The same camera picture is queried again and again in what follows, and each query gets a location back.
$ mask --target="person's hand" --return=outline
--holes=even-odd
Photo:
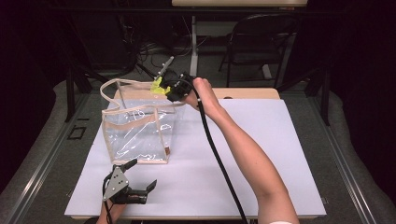
[[[197,77],[193,80],[192,84],[201,98],[205,113],[210,118],[215,118],[216,115],[219,114],[220,110],[222,110],[222,106],[219,104],[219,100],[213,92],[209,81],[205,78]],[[184,99],[184,102],[198,110],[198,101],[194,91],[190,92],[190,94]]]
[[[110,209],[110,215],[113,223],[119,219],[120,215],[122,214],[123,210],[126,207],[126,204],[113,204],[110,200],[107,200],[108,208]],[[105,204],[102,203],[102,209],[100,212],[100,216],[96,224],[107,224],[107,211],[105,208]]]

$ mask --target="transparent tote bag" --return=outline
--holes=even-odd
[[[117,85],[113,98],[105,94]],[[102,129],[113,164],[132,159],[140,163],[168,163],[172,132],[184,111],[182,103],[171,103],[161,93],[151,91],[152,82],[115,78],[100,88],[109,102],[102,110]]]

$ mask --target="white tabletop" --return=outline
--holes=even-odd
[[[305,7],[307,0],[172,0],[174,7]]]
[[[326,212],[303,150],[282,100],[220,100],[235,121],[250,134],[274,162],[287,186],[299,217],[320,217]],[[147,204],[130,204],[122,217],[135,219],[240,218],[224,177],[207,143],[199,116],[185,105],[172,139],[168,164],[137,164],[125,172],[132,189],[145,189],[157,179]],[[255,196],[239,171],[216,125],[210,132],[236,194],[248,218],[257,216]],[[98,216],[103,179],[112,164],[99,132],[93,142],[81,177],[65,210],[74,218]]]

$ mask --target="table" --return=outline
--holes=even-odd
[[[305,7],[307,0],[172,0],[172,6],[174,7]],[[231,31],[233,29],[234,22],[224,23],[224,26],[220,26],[221,30]],[[191,67],[190,75],[193,77],[197,76],[198,69],[198,51],[197,51],[197,21],[195,16],[192,16],[191,22]]]
[[[277,92],[274,89],[215,89],[215,93],[219,98],[233,97],[220,102],[235,121],[265,148],[289,189],[297,215],[325,216],[289,112]],[[240,218],[206,141],[199,114],[186,105],[180,124],[182,128],[178,127],[175,132],[168,164],[137,164],[125,172],[133,189],[144,189],[154,179],[158,182],[156,189],[149,194],[147,204],[128,205],[121,218]],[[208,126],[247,218],[256,218],[256,198],[248,182],[237,168],[219,129],[211,120]],[[65,210],[66,216],[87,218],[99,215],[101,187],[111,166],[100,130]]]

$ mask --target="black wire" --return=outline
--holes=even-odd
[[[207,120],[206,120],[206,116],[205,116],[204,105],[201,102],[201,98],[200,98],[200,96],[198,94],[198,91],[194,88],[194,86],[190,82],[188,82],[188,81],[186,81],[184,79],[178,79],[177,81],[181,81],[181,82],[187,83],[191,87],[191,89],[194,91],[194,93],[195,93],[195,95],[197,97],[198,108],[199,108],[199,111],[200,111],[200,114],[201,114],[201,119],[202,119],[202,123],[204,125],[204,130],[205,130],[205,133],[206,133],[207,141],[209,142],[209,145],[212,148],[213,154],[215,155],[215,158],[218,161],[220,170],[222,171],[222,173],[224,175],[224,178],[225,178],[225,181],[227,182],[228,188],[230,189],[230,192],[233,195],[233,200],[235,201],[236,206],[238,207],[239,214],[241,215],[242,221],[245,224],[248,224],[248,220],[247,220],[247,218],[245,216],[245,213],[244,213],[244,210],[242,208],[242,205],[239,202],[239,199],[238,199],[238,196],[235,193],[235,190],[233,189],[233,183],[231,182],[230,177],[228,177],[227,171],[225,170],[225,167],[224,167],[224,165],[223,165],[223,163],[221,161],[221,157],[219,156],[218,150],[216,149],[215,143],[213,142],[212,135],[210,134],[209,127],[207,126]],[[170,83],[170,82],[175,82],[175,80],[166,81],[165,84],[166,83]]]
[[[140,69],[142,69],[144,72],[146,72],[146,74],[151,77],[153,80],[156,77],[155,74],[153,74],[150,70],[147,69],[147,67],[145,67],[143,64],[141,63],[137,63],[136,66],[138,66]]]
[[[102,186],[103,195],[105,195],[106,183],[107,183],[107,181],[110,180],[110,178],[111,178],[111,174],[109,174],[108,176],[106,176],[106,177],[105,177],[105,180],[103,181],[103,186]],[[106,219],[107,219],[107,223],[113,224],[113,219],[111,218],[111,214],[110,214],[111,208],[108,208],[107,199],[103,202],[103,204],[105,205],[105,209],[106,209]]]
[[[154,58],[154,55],[155,55],[155,53],[152,53],[152,54],[151,54],[151,57],[150,57],[149,61],[151,62],[151,64],[152,64],[154,67],[162,68],[161,66],[159,66],[159,65],[157,65],[157,64],[154,64],[154,61],[152,60],[152,59]]]

